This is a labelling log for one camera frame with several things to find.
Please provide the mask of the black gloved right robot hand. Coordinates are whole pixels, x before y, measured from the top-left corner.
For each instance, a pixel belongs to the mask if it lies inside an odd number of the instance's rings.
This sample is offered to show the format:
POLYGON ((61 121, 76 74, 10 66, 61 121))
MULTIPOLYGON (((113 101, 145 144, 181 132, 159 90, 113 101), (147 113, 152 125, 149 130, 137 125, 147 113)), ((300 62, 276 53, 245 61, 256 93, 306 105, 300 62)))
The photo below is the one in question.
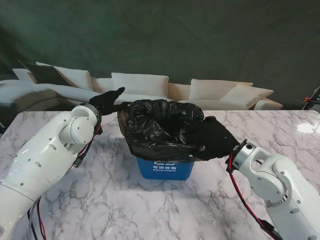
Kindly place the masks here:
POLYGON ((208 116, 186 130, 186 142, 195 145, 190 155, 202 161, 230 155, 240 143, 215 116, 208 116))

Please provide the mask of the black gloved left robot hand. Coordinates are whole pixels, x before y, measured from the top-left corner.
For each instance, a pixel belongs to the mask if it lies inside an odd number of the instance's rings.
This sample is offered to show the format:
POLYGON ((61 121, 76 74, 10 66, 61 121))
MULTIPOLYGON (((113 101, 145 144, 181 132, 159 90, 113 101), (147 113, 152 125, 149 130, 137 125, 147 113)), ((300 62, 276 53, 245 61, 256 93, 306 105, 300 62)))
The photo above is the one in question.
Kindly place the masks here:
POLYGON ((120 87, 117 90, 110 90, 103 94, 92 97, 89 100, 89 104, 95 107, 101 116, 107 116, 112 113, 125 110, 131 105, 131 102, 122 102, 121 104, 115 104, 115 101, 125 91, 125 87, 120 87))

